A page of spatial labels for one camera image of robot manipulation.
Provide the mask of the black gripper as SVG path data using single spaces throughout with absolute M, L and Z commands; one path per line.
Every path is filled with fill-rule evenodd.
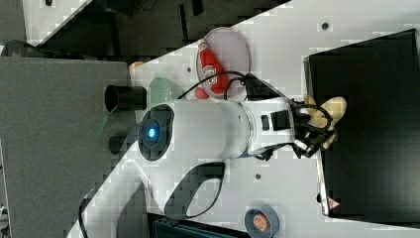
M 312 98 L 292 102 L 295 139 L 291 147 L 298 159 L 311 158 L 319 150 L 326 150 L 334 136 L 333 117 Z

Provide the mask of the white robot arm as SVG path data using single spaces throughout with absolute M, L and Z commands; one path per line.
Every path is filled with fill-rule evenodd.
M 168 218 L 206 213 L 233 159 L 267 161 L 290 146 L 311 157 L 333 132 L 323 107 L 283 97 L 257 101 L 177 99 L 150 108 L 131 144 L 95 194 L 85 199 L 66 238 L 116 238 L 123 209 L 144 186 Z

